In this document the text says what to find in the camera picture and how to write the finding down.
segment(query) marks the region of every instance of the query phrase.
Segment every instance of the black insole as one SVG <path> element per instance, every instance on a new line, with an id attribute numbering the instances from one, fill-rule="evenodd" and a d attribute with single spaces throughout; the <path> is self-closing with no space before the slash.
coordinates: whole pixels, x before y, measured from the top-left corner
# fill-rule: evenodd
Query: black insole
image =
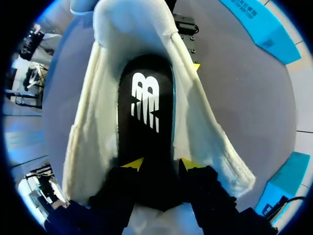
<path id="1" fill-rule="evenodd" d="M 118 164 L 144 158 L 137 202 L 165 211 L 181 203 L 171 158 L 173 75 L 170 64 L 143 55 L 124 69 L 118 93 Z"/>

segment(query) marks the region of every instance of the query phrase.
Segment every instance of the black cable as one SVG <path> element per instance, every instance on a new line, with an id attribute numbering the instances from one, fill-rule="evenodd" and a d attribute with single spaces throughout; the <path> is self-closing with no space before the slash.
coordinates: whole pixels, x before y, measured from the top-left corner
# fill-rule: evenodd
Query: black cable
<path id="1" fill-rule="evenodd" d="M 195 24 L 196 32 L 195 34 L 199 33 L 199 27 Z"/>
<path id="2" fill-rule="evenodd" d="M 275 211 L 275 213 L 273 213 L 273 214 L 276 215 L 283 207 L 285 207 L 288 203 L 290 203 L 290 202 L 292 202 L 292 201 L 304 200 L 304 199 L 305 199 L 304 196 L 293 197 L 293 198 L 289 199 L 287 202 L 285 202 L 281 207 L 279 207 L 279 208 Z"/>

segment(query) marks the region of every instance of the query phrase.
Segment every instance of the white fabric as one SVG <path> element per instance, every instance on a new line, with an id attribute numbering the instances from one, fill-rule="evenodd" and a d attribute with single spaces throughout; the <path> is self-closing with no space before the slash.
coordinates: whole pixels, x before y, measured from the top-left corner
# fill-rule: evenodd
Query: white fabric
<path id="1" fill-rule="evenodd" d="M 240 197 L 255 177 L 216 122 L 191 57 L 164 0 L 101 0 L 94 10 L 95 42 L 71 128 L 64 166 L 68 199 L 86 203 L 101 188 L 118 154 L 117 96 L 125 65 L 155 53 L 175 79 L 174 159 L 211 165 L 229 194 Z"/>

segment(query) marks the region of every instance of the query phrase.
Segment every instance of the shoe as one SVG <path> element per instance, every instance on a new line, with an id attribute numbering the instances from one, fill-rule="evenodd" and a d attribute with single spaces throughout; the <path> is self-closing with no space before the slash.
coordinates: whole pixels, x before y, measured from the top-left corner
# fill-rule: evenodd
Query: shoe
<path id="1" fill-rule="evenodd" d="M 153 183 L 145 185 L 147 191 L 162 186 L 152 175 L 161 175 L 163 166 L 160 182 L 166 175 L 175 181 L 171 168 L 178 172 L 180 158 L 212 166 L 231 196 L 250 191 L 255 176 L 217 123 L 166 3 L 100 0 L 93 27 L 95 42 L 64 165 L 68 199 L 87 203 L 112 166 L 141 157 L 149 159 L 146 182 Z M 159 209 L 179 202 L 173 198 Z"/>

